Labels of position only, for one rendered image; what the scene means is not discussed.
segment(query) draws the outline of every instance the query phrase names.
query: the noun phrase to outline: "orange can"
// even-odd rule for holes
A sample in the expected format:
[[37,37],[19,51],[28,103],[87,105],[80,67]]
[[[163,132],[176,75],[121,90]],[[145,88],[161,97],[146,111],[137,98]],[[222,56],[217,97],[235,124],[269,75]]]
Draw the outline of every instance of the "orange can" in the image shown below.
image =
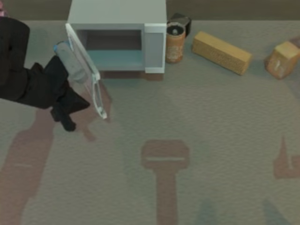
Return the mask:
[[183,46],[186,37],[185,27],[178,22],[171,22],[167,26],[165,61],[180,62],[183,58]]

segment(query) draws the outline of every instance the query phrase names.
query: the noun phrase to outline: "table surface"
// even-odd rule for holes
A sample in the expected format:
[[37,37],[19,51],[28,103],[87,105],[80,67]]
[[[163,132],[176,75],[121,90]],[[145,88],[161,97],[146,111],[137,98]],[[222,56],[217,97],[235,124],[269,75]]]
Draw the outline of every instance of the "table surface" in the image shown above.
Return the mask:
[[[65,21],[27,24],[26,66],[46,65],[67,38]],[[0,224],[156,225],[156,175],[141,160],[144,144],[159,139],[189,148],[176,174],[179,225],[299,225],[299,160],[290,179],[280,165],[282,178],[274,176],[273,161],[300,155],[300,68],[278,81],[263,66],[299,27],[193,21],[184,58],[166,64],[164,81],[103,80],[110,119],[93,108],[75,113],[74,133],[48,111],[0,100]],[[200,30],[252,53],[247,72],[193,54]]]
[[68,23],[166,23],[165,0],[72,0]]

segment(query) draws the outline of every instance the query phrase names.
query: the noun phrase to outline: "open microwave door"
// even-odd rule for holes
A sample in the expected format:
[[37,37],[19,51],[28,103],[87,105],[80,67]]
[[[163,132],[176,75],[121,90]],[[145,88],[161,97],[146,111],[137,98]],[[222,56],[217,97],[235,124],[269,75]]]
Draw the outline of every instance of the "open microwave door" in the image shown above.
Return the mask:
[[99,86],[100,72],[95,66],[95,64],[93,63],[90,56],[88,55],[87,51],[85,50],[81,40],[78,38],[78,35],[76,34],[76,32],[74,31],[74,29],[69,23],[66,24],[66,30],[70,42],[70,47],[88,76],[88,79],[84,83],[84,86],[92,98],[97,113],[103,119],[106,119],[107,113],[103,106],[103,101],[102,101],[100,86]]

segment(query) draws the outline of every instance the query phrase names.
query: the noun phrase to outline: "brown background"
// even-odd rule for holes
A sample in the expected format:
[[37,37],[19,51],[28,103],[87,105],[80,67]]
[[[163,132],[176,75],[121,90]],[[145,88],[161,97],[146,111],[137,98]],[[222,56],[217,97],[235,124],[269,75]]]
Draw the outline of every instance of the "brown background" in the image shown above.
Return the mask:
[[[21,20],[66,20],[71,0],[4,0]],[[168,15],[194,20],[298,20],[299,0],[167,0]]]

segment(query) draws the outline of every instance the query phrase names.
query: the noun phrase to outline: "soda can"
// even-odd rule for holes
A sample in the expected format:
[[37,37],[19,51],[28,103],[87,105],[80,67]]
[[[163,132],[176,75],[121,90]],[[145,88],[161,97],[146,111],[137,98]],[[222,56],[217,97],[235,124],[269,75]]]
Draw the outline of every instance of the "soda can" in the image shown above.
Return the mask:
[[183,58],[185,41],[185,27],[178,22],[167,25],[165,61],[168,63],[180,62]]

